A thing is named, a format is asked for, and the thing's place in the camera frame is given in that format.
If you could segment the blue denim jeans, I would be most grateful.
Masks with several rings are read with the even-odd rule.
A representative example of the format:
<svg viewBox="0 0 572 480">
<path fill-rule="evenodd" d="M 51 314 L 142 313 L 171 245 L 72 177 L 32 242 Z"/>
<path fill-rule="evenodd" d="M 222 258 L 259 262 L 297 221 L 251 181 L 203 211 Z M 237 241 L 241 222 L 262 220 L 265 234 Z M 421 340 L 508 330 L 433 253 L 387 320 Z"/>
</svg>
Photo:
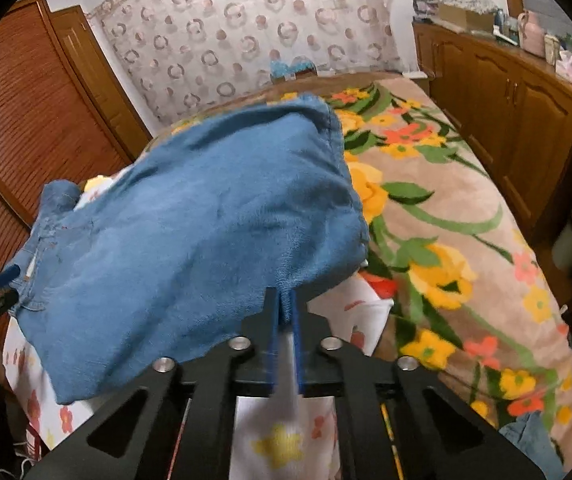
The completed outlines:
<svg viewBox="0 0 572 480">
<path fill-rule="evenodd" d="M 198 122 L 88 203 L 70 181 L 45 185 L 14 257 L 14 313 L 69 404 L 163 356 L 203 356 L 269 287 L 321 295 L 359 270 L 367 244 L 339 119 L 305 94 Z"/>
</svg>

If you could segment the floral beige blanket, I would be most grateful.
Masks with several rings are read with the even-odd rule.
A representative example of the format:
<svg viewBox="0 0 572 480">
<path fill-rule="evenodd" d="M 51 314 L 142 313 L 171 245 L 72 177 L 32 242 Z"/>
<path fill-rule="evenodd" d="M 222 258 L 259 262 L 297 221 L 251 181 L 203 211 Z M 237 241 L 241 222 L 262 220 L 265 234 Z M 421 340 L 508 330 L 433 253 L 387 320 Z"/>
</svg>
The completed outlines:
<svg viewBox="0 0 572 480">
<path fill-rule="evenodd" d="M 572 468 L 572 349 L 536 254 L 440 108 L 401 76 L 281 84 L 176 122 L 311 93 L 334 111 L 370 246 L 338 289 L 338 326 L 384 360 L 412 356 L 549 479 Z"/>
</svg>

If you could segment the brown louvered wardrobe door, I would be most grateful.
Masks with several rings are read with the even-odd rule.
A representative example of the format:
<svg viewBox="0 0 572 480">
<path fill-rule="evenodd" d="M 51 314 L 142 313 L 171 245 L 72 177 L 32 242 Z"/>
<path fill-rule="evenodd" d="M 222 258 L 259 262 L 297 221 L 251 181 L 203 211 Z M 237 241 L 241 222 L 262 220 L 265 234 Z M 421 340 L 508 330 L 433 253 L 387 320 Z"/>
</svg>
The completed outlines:
<svg viewBox="0 0 572 480">
<path fill-rule="evenodd" d="M 80 6 L 16 2 L 0 21 L 0 271 L 46 182 L 112 174 L 151 138 Z"/>
</svg>

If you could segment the blue item on box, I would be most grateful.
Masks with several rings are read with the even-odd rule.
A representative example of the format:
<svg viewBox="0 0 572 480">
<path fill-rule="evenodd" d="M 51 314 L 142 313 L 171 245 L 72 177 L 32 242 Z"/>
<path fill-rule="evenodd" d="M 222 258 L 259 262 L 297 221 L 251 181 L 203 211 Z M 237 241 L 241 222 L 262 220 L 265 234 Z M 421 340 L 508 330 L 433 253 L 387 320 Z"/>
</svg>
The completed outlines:
<svg viewBox="0 0 572 480">
<path fill-rule="evenodd" d="M 305 56 L 298 56 L 290 63 L 272 60 L 270 64 L 270 78 L 273 84 L 316 76 L 317 74 L 318 70 L 315 64 Z"/>
</svg>

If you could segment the patterned sheer curtain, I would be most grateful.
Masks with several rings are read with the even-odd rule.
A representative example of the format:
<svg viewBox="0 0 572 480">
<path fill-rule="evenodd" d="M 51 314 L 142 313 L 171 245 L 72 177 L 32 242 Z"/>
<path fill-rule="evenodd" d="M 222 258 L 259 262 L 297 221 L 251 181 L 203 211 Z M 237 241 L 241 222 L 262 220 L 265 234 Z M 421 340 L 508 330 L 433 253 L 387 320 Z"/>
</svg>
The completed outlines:
<svg viewBox="0 0 572 480">
<path fill-rule="evenodd" d="M 323 75 L 402 63 L 390 0 L 104 0 L 93 10 L 152 114 L 171 125 L 270 84 L 272 60 Z"/>
</svg>

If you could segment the wooden sideboard cabinet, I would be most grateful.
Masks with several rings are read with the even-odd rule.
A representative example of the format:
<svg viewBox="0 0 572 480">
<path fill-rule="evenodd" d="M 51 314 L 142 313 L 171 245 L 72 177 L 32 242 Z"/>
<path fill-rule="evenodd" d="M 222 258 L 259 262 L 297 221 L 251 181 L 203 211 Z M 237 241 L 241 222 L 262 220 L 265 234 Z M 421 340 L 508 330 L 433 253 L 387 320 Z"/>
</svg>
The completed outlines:
<svg viewBox="0 0 572 480">
<path fill-rule="evenodd" d="M 572 271 L 553 262 L 572 213 L 572 84 L 518 48 L 436 24 L 416 22 L 413 32 L 431 99 L 502 192 L 557 301 L 572 309 Z"/>
</svg>

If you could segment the cardboard box on cabinet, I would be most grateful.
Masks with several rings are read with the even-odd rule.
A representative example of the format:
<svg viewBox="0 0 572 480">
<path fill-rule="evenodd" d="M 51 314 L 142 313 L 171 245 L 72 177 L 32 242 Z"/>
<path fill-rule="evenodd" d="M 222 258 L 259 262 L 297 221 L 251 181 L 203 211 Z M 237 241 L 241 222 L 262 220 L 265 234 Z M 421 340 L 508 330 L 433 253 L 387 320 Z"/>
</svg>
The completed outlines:
<svg viewBox="0 0 572 480">
<path fill-rule="evenodd" d="M 494 29 L 494 12 L 470 10 L 461 6 L 440 2 L 438 5 L 438 18 L 441 21 L 457 26 L 466 32 L 488 32 L 492 34 Z"/>
</svg>

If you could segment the pink tissue pack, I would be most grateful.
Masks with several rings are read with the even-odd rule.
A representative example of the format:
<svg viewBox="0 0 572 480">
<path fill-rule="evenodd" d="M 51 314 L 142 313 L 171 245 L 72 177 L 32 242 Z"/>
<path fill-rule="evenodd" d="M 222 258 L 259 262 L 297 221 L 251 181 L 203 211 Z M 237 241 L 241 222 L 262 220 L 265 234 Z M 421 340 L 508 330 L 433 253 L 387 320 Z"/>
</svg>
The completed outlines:
<svg viewBox="0 0 572 480">
<path fill-rule="evenodd" d="M 555 63 L 555 73 L 572 84 L 572 51 L 560 50 Z"/>
</svg>

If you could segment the pink jug on cabinet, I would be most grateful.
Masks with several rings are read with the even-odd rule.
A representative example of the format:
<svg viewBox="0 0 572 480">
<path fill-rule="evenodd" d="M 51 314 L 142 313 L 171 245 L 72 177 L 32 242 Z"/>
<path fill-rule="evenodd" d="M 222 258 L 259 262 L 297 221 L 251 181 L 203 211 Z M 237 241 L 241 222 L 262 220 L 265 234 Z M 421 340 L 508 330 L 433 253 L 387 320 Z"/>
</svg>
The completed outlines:
<svg viewBox="0 0 572 480">
<path fill-rule="evenodd" d="M 517 18 L 519 43 L 522 50 L 544 58 L 545 30 L 540 26 L 538 16 L 529 10 L 523 10 Z"/>
</svg>

